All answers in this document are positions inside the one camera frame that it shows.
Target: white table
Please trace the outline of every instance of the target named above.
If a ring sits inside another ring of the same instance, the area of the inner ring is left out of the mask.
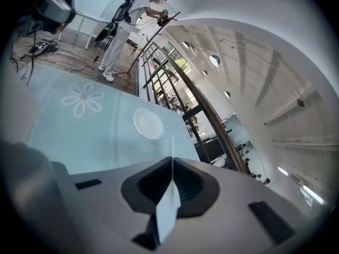
[[[89,36],[88,36],[87,42],[86,42],[85,49],[87,50],[87,49],[88,49],[88,45],[90,45],[90,41],[91,41],[91,38],[92,38],[92,36],[93,36],[93,33],[94,33],[94,30],[95,30],[96,26],[97,26],[99,23],[106,23],[106,24],[107,24],[107,23],[109,23],[110,21],[107,21],[107,20],[105,20],[105,19],[102,19],[102,18],[100,18],[100,17],[96,17],[96,16],[94,16],[94,15],[92,15],[92,14],[85,13],[85,12],[82,12],[82,11],[77,12],[76,15],[79,15],[79,16],[82,17],[82,20],[81,20],[80,25],[79,25],[79,27],[78,27],[78,30],[77,30],[77,32],[76,32],[77,35],[79,34],[80,28],[81,28],[81,26],[83,25],[83,22],[84,22],[85,19],[89,19],[89,20],[95,21],[95,24],[94,24],[94,26],[93,26],[93,28],[92,28],[92,30],[91,30]]]

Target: white clothing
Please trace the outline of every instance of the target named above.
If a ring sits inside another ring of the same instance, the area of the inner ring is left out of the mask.
[[[117,28],[117,33],[106,50],[100,64],[100,67],[105,70],[107,76],[112,76],[114,63],[119,59],[129,34],[130,33],[126,32],[123,28]]]
[[[119,23],[119,26],[128,33],[132,33],[132,31],[135,29],[135,25],[137,24],[138,19],[143,13],[146,12],[145,7],[150,7],[149,0],[135,0],[128,11],[129,16],[131,17],[131,24],[134,25],[130,25],[125,20],[122,20]]]

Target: railing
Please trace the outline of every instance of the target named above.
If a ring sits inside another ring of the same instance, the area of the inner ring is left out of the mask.
[[[153,49],[153,46],[156,47],[156,49],[162,53],[162,55],[165,57],[164,61],[160,61],[155,53],[155,50]],[[148,60],[152,58],[152,56],[155,56],[156,59],[159,60],[160,65],[156,65],[156,63],[154,62],[154,72],[150,71],[150,66],[149,66],[149,62]],[[211,123],[218,141],[220,143],[220,146],[222,148],[222,150],[224,151],[224,153],[227,156],[228,159],[228,165],[230,166],[230,169],[232,170],[237,170],[241,173],[246,173],[248,174],[248,168],[247,166],[245,166],[242,158],[240,157],[240,155],[236,152],[232,141],[230,139],[230,137],[228,136],[226,129],[224,127],[224,124],[222,123],[221,119],[219,118],[218,114],[215,112],[215,110],[213,109],[213,107],[210,105],[210,103],[207,101],[207,99],[205,98],[205,96],[201,93],[201,91],[198,89],[198,87],[193,83],[193,81],[184,73],[184,71],[175,63],[175,61],[173,60],[173,58],[171,58],[168,54],[166,54],[162,48],[160,48],[155,42],[153,42],[147,52],[144,52],[143,56],[143,61],[145,65],[145,61],[146,61],[146,65],[148,68],[148,73],[149,73],[149,79],[146,78],[146,83],[143,86],[143,88],[147,90],[147,96],[148,99],[150,100],[150,96],[149,96],[149,90],[148,90],[148,84],[151,83],[152,84],[152,90],[153,90],[153,94],[155,97],[155,102],[156,104],[159,104],[159,100],[158,100],[158,95],[157,92],[155,90],[154,87],[154,82],[153,82],[153,78],[155,76],[157,76],[157,81],[159,82],[161,91],[164,95],[164,100],[165,100],[165,104],[167,106],[167,108],[170,108],[170,103],[168,102],[168,99],[166,97],[166,92],[163,86],[162,81],[160,80],[159,77],[159,71],[162,70],[166,77],[168,78],[169,83],[172,86],[172,89],[175,93],[175,96],[177,97],[181,109],[184,111],[184,115],[183,115],[183,120],[184,121],[188,121],[188,124],[191,126],[192,131],[194,133],[194,136],[197,139],[198,144],[201,146],[201,148],[203,149],[204,153],[206,154],[206,158],[208,160],[209,163],[211,163],[210,158],[208,156],[208,153],[201,141],[201,138],[196,130],[196,128],[193,125],[193,122],[191,120],[191,118],[193,116],[195,116],[197,113],[203,111],[204,114],[206,115],[207,119],[209,120],[209,122]],[[192,95],[195,97],[195,99],[198,102],[198,105],[193,108],[192,110],[188,111],[187,108],[185,107],[185,104],[183,103],[180,95],[178,94],[175,85],[173,84],[173,81],[171,80],[171,74],[166,70],[165,65],[169,63],[170,65],[172,65],[172,67],[176,70],[176,72],[179,74],[179,76],[182,78],[182,80],[184,81],[184,83],[187,85],[188,89],[191,91]]]

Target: flower pattern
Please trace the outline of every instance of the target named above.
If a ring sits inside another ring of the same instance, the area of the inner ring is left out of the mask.
[[[102,92],[92,92],[93,84],[87,83],[84,85],[83,90],[81,90],[76,85],[71,85],[69,87],[72,96],[67,96],[61,100],[62,105],[73,105],[73,114],[74,117],[80,118],[85,114],[86,106],[93,112],[102,111],[100,103],[96,100],[103,98],[105,95]]]

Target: white pants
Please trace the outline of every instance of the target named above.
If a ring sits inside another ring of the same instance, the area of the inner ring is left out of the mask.
[[[101,61],[100,66],[105,69],[106,75],[112,75],[114,63],[120,57],[122,49],[128,40],[129,35],[130,33],[122,29],[120,26],[118,27],[117,33]]]

